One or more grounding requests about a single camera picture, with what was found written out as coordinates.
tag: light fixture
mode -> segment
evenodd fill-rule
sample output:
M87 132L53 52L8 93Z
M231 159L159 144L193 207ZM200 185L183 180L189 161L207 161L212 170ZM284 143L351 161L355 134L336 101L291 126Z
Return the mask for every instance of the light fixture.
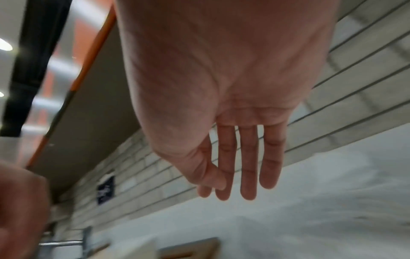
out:
M13 47L7 41L0 38L0 49L4 51L12 51Z

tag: dark sign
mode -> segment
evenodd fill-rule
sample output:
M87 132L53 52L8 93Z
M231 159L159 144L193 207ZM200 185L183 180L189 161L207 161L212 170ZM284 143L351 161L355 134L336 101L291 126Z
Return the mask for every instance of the dark sign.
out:
M114 182L115 176L113 173L108 173L101 178L97 186L97 203L98 205L112 199L114 197Z

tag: human hand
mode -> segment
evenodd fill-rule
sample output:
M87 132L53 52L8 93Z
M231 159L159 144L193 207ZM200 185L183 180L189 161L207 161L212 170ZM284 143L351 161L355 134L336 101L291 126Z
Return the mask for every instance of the human hand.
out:
M24 259L40 241L49 216L43 177L0 162L0 257Z
M308 95L328 52L337 0L117 0L124 61L135 112L150 145L202 197L230 196L239 126L241 194L273 188L286 126ZM216 122L218 168L209 130Z

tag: metal bar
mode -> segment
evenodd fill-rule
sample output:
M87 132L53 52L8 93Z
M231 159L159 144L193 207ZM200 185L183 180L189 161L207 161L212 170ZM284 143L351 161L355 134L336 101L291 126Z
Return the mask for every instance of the metal bar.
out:
M82 245L82 240L69 240L69 241L59 241L59 242L46 242L40 243L39 245L42 247L62 247L62 246L75 246L75 245Z

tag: concrete block wall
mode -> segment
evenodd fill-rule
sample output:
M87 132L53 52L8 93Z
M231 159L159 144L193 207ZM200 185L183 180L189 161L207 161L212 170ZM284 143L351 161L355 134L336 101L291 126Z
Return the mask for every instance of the concrete block wall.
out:
M367 0L352 8L338 22L317 85L289 121L284 166L410 122L409 68L410 0ZM261 126L258 136L260 162ZM215 129L210 137L217 165ZM237 142L235 171L241 172L238 132ZM97 182L108 172L116 176L115 197L97 206ZM60 197L75 204L64 237L77 238L89 225L102 231L196 196L195 186L138 131Z

